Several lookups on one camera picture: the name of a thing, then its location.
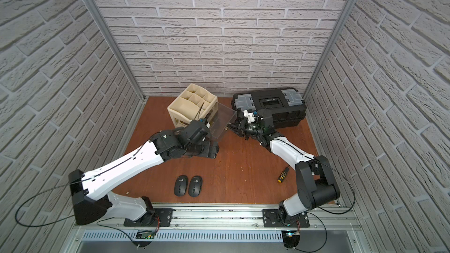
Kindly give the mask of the transparent grey top drawer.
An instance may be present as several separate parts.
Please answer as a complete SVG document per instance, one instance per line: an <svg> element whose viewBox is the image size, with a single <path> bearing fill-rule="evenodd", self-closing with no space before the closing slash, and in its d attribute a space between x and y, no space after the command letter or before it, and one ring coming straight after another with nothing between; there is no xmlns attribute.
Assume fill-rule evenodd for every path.
<svg viewBox="0 0 450 253"><path fill-rule="evenodd" d="M221 141L228 130L228 125L236 120L236 114L237 112L233 109L222 103L216 103L206 118L210 130L209 139L211 141Z"/></svg>

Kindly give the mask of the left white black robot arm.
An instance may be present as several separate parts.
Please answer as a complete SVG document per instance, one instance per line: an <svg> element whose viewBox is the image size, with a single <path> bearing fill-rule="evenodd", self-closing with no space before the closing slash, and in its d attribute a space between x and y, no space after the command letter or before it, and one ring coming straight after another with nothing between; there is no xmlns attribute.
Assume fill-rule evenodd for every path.
<svg viewBox="0 0 450 253"><path fill-rule="evenodd" d="M216 158L219 144L210 137L206 120L193 120L186 127L153 134L139 148L100 168L71 172L69 183L76 223L84 226L101 219L122 218L133 226L152 225L156 213L148 197L127 197L114 193L113 189L171 159Z"/></svg>

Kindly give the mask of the black computer mouse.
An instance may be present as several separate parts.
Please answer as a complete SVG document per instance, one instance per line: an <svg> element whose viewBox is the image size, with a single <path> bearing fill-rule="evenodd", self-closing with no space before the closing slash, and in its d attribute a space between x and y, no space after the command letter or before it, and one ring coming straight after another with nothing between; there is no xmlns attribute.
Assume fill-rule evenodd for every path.
<svg viewBox="0 0 450 253"><path fill-rule="evenodd" d="M188 189L189 179L186 175L180 175L177 177L174 187L174 194L177 197L184 196Z"/></svg>
<svg viewBox="0 0 450 253"><path fill-rule="evenodd" d="M202 189L203 179L201 176L194 176L189 183L189 195L198 197Z"/></svg>

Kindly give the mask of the beige drawer organizer cabinet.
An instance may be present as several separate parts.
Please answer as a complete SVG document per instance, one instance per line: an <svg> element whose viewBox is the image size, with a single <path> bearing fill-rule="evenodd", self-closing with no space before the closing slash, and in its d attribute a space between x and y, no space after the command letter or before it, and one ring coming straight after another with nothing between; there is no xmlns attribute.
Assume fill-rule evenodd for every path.
<svg viewBox="0 0 450 253"><path fill-rule="evenodd" d="M187 127L192 120L202 118L212 123L218 109L218 97L192 83L169 105L168 112L178 128Z"/></svg>

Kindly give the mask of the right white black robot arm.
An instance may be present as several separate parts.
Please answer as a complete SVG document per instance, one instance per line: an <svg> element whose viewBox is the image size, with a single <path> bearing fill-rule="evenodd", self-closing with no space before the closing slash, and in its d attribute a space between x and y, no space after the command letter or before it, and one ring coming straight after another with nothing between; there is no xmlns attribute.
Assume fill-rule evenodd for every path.
<svg viewBox="0 0 450 253"><path fill-rule="evenodd" d="M244 117L229 125L239 137L253 138L295 170L296 193L278 207L278 221L289 226L300 214L340 198L334 172L325 156L303 151L276 131L269 110L245 111Z"/></svg>

